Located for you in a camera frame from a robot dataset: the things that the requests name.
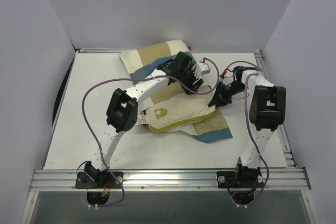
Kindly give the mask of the cream pillow with yellow edge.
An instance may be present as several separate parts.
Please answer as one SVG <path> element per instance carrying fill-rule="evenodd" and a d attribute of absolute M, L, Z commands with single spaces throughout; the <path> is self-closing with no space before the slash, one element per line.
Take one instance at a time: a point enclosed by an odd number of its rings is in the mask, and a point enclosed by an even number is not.
<path fill-rule="evenodd" d="M 145 100 L 143 111 L 138 115 L 136 125 L 145 125 L 154 133 L 164 133 L 210 118 L 215 107 L 209 107 L 212 99 L 209 86 L 199 88 L 201 94 L 186 94 L 173 84 L 165 87 Z"/>

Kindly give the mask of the blue tan white checked pillowcase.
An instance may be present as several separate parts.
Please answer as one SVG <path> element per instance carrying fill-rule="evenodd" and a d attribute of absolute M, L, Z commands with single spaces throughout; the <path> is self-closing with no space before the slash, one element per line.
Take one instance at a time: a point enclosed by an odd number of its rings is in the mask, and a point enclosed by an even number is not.
<path fill-rule="evenodd" d="M 137 78 L 143 79 L 147 77 L 154 67 L 164 61 L 175 58 L 180 51 L 189 56 L 192 55 L 184 42 L 181 40 L 171 40 L 148 47 L 124 51 L 119 54 L 119 57 L 123 61 L 130 78 L 136 83 L 135 80 Z M 168 87 L 171 87 L 173 84 L 177 84 L 178 87 L 181 87 L 181 85 L 176 82 Z M 202 86 L 209 86 L 211 89 L 211 86 L 207 83 L 203 83 L 201 87 Z M 221 111 L 217 108 L 215 108 L 214 114 L 208 119 L 197 123 L 189 123 L 168 132 L 184 132 L 204 143 L 212 143 L 232 138 L 228 124 Z"/>

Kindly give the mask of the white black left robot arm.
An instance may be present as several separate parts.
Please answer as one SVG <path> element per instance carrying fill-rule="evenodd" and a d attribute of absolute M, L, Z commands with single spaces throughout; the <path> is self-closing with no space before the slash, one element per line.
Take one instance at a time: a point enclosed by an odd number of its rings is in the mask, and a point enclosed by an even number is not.
<path fill-rule="evenodd" d="M 98 149 L 93 159 L 85 164 L 87 181 L 94 188 L 100 188 L 108 180 L 109 163 L 118 142 L 124 133 L 131 130 L 138 118 L 142 103 L 157 91 L 178 82 L 186 94 L 195 94 L 203 84 L 203 75 L 210 67 L 203 61 L 194 62 L 192 57 L 179 52 L 175 58 L 158 64 L 145 78 L 137 78 L 135 84 L 122 90 L 117 88 L 111 97 L 106 123 L 112 131 L 102 138 L 96 138 Z"/>

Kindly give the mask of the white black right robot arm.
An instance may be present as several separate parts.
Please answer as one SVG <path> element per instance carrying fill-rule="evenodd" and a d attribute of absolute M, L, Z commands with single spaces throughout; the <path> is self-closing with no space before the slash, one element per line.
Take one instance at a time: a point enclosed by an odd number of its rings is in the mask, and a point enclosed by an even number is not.
<path fill-rule="evenodd" d="M 235 67 L 233 81 L 224 83 L 226 71 L 219 76 L 208 106 L 217 108 L 232 103 L 232 96 L 244 93 L 244 112 L 250 142 L 239 157 L 240 165 L 258 169 L 270 137 L 282 125 L 286 114 L 286 88 L 269 82 L 256 67 Z"/>

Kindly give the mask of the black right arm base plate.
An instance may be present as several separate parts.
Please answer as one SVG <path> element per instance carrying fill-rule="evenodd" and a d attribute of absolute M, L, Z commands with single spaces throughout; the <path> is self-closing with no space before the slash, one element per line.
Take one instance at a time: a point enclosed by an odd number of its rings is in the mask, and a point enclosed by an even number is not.
<path fill-rule="evenodd" d="M 262 188 L 263 177 L 258 169 L 219 171 L 216 173 L 219 188 Z"/>

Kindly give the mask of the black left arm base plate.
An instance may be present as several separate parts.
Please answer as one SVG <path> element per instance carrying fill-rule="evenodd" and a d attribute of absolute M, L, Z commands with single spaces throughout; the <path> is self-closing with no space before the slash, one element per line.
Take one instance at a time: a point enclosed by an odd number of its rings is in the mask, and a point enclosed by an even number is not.
<path fill-rule="evenodd" d="M 75 183 L 76 189 L 120 189 L 116 179 L 107 171 L 103 171 L 98 179 L 93 180 L 85 172 L 79 172 Z"/>

